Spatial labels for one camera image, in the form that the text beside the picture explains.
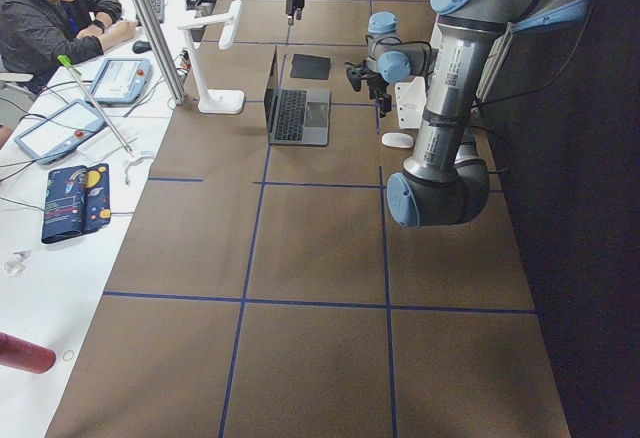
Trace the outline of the seated person in black jacket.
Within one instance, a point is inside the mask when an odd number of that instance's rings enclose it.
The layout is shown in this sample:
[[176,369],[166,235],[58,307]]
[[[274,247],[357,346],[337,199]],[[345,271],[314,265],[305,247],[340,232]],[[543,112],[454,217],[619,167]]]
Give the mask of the seated person in black jacket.
[[99,57],[133,39],[137,24],[122,19],[119,0],[1,0],[1,60],[30,74],[25,87],[39,94],[61,66]]

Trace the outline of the teach pendant tablet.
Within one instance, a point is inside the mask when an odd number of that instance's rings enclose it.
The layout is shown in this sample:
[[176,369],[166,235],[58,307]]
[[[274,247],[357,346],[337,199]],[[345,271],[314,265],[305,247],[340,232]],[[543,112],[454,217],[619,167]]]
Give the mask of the teach pendant tablet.
[[96,73],[89,92],[101,105],[133,104],[142,94],[151,75],[146,58],[108,58]]
[[17,135],[14,142],[37,163],[51,164],[74,152],[105,125],[92,106],[74,100]]

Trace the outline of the grey laptop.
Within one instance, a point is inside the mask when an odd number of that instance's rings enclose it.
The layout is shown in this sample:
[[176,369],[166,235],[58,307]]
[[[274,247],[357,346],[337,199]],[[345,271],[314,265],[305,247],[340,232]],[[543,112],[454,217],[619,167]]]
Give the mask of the grey laptop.
[[330,91],[282,88],[278,64],[278,52],[274,49],[263,99],[268,143],[326,146],[329,142]]

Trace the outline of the metal rod with green tip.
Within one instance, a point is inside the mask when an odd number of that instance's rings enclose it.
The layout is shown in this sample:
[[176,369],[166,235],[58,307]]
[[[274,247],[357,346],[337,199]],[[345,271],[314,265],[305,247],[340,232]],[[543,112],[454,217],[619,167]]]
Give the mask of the metal rod with green tip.
[[85,87],[83,80],[81,79],[81,73],[74,67],[71,62],[71,59],[67,55],[58,55],[58,62],[62,65],[62,67],[69,73],[72,79],[76,82],[81,92],[84,96],[89,100],[90,104],[98,111],[99,115],[105,120],[108,127],[111,129],[117,140],[119,141],[122,148],[125,152],[131,157],[134,157],[134,150],[131,145],[125,140],[124,136],[117,129],[116,125],[113,121],[108,117],[108,115],[103,111],[101,106],[95,100],[95,98],[91,95],[89,90]]

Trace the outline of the white computer mouse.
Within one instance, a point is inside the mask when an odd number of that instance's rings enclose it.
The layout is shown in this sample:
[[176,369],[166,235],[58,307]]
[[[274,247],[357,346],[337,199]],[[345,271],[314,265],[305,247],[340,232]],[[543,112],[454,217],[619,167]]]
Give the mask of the white computer mouse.
[[414,146],[414,139],[411,135],[401,132],[384,133],[381,137],[384,146],[398,149],[409,149]]

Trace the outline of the white desk lamp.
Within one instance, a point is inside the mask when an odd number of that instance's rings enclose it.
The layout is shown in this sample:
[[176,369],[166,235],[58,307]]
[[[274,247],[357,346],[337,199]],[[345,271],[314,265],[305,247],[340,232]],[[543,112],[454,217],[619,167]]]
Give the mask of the white desk lamp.
[[207,78],[213,76],[213,71],[216,71],[219,76],[222,75],[220,66],[216,63],[218,55],[211,54],[211,50],[205,44],[201,44],[199,49],[196,49],[191,31],[197,28],[206,28],[208,25],[223,24],[218,47],[220,50],[227,50],[234,43],[241,12],[242,1],[232,0],[225,13],[203,17],[196,17],[194,13],[188,13],[182,17],[177,25],[177,28],[184,35],[199,96],[198,109],[201,113],[238,114],[243,109],[245,93],[238,89],[212,89],[208,86]]

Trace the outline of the dark blue space pouch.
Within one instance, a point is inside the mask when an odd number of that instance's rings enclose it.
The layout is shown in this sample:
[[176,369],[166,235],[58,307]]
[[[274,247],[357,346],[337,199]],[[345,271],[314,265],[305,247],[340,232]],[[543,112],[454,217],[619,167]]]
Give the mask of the dark blue space pouch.
[[97,232],[111,221],[109,164],[58,168],[47,176],[41,242]]

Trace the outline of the black mouse pad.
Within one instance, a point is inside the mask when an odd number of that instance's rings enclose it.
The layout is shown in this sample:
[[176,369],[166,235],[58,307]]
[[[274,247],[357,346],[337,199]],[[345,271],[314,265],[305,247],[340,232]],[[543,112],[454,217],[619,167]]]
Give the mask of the black mouse pad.
[[308,54],[294,54],[291,63],[291,78],[327,80],[331,69],[331,59]]

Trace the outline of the far teach pendant tablet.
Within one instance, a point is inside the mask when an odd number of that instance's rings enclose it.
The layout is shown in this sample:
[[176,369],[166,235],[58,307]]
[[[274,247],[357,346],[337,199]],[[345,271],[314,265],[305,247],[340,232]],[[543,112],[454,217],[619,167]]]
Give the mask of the far teach pendant tablet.
[[146,58],[108,58],[96,73],[89,92],[101,105],[133,104],[142,94],[151,75]]

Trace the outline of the near teach pendant tablet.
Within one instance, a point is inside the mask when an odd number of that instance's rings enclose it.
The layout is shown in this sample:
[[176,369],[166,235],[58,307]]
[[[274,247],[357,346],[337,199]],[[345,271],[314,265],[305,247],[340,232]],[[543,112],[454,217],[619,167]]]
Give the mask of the near teach pendant tablet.
[[51,164],[74,152],[105,125],[92,106],[74,100],[17,135],[14,142],[37,163]]

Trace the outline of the red bottle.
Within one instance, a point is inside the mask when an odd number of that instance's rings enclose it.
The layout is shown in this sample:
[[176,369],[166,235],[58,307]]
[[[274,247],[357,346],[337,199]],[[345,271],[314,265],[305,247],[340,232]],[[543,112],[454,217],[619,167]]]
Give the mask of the red bottle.
[[49,348],[1,333],[0,361],[3,366],[42,374],[54,366],[56,353]]

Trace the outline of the black desk mouse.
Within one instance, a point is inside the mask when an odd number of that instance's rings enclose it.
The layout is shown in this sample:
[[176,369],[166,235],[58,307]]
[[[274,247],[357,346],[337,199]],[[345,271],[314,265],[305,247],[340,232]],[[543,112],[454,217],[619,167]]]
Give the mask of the black desk mouse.
[[151,50],[151,44],[148,41],[137,40],[132,45],[132,52],[135,54],[146,53]]

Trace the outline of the aluminium frame post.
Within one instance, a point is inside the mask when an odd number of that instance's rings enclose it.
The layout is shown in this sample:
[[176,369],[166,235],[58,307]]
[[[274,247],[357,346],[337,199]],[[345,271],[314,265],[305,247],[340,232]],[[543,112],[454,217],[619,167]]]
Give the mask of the aluminium frame post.
[[175,67],[172,54],[161,30],[159,19],[149,0],[132,0],[138,19],[151,44],[152,51],[158,62],[163,77],[169,87],[170,94],[176,105],[184,102],[186,93]]

